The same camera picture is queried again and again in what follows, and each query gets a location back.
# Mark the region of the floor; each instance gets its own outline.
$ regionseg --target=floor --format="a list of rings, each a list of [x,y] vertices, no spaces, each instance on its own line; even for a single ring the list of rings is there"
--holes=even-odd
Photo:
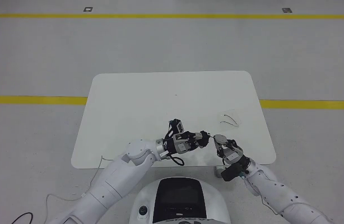
[[[0,13],[344,14],[344,0],[0,0]],[[260,99],[344,100],[344,20],[0,18],[0,95],[87,96],[99,73],[245,70]],[[48,193],[75,197],[95,170],[71,166],[84,106],[0,104],[0,223],[43,223]],[[344,110],[263,109],[281,182],[344,223]],[[138,191],[191,176],[222,192],[233,223],[286,223],[242,180],[211,167],[152,168],[99,223],[127,223]],[[49,200],[51,218],[73,203]],[[27,218],[20,223],[27,223]]]

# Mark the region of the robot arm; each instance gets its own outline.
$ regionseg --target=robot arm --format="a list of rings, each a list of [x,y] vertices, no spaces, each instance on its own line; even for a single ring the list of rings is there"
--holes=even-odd
[[[154,162],[173,159],[175,153],[186,153],[208,144],[210,136],[206,132],[183,132],[181,121],[174,119],[170,121],[170,130],[165,139],[141,139],[129,143],[125,153],[108,164],[94,186],[70,210],[59,214],[49,223],[97,223],[113,204],[136,186]]]
[[[51,220],[50,224],[97,223],[113,204],[134,188],[154,162],[160,160],[154,151],[154,142],[130,143],[126,153],[108,164],[86,195],[70,210]]]
[[[236,144],[235,140],[229,140],[219,134],[213,138],[218,156],[230,165],[221,173],[225,181],[240,176],[253,195],[261,196],[265,206],[273,210],[275,214],[280,214],[290,223],[332,223],[322,212],[310,206],[305,199],[286,185],[278,182],[269,168],[244,156],[243,150]]]

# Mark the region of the table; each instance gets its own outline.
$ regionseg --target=table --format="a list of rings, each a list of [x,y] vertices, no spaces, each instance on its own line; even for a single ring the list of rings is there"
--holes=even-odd
[[[182,121],[185,131],[205,130],[235,139],[245,155],[260,164],[276,159],[248,72],[117,73],[99,74],[92,81],[71,164],[97,168],[101,155],[114,158],[128,142],[163,138],[174,118]],[[222,165],[213,141],[178,156],[185,166]],[[177,164],[165,160],[154,166]]]

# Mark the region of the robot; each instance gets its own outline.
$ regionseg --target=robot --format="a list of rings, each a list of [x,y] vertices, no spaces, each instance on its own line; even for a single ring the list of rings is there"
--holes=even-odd
[[[262,203],[290,223],[332,223],[322,212],[309,205],[289,187],[277,181],[273,172],[243,155],[235,140],[205,131],[184,131],[180,120],[169,122],[165,138],[139,139],[128,143],[126,151],[111,161],[90,190],[69,210],[57,215],[50,224],[97,223],[105,212],[143,178],[149,168],[171,159],[184,165],[175,154],[207,146],[213,138],[218,157],[229,165],[220,175],[225,181],[241,177],[248,190]],[[130,224],[226,224],[231,223],[226,203],[211,185],[193,178],[173,177],[156,180],[144,187],[132,206]]]

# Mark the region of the yellow floor stripe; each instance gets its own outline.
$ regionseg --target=yellow floor stripe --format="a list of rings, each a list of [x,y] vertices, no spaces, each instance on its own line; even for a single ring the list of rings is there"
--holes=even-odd
[[[344,20],[344,15],[303,14],[0,14],[0,18],[224,18],[252,20]]]
[[[87,97],[70,96],[0,96],[0,104],[86,105]]]
[[[86,105],[87,97],[78,96],[0,96],[0,104]],[[344,110],[344,101],[260,100],[262,108]]]
[[[344,110],[344,101],[260,100],[262,108]]]

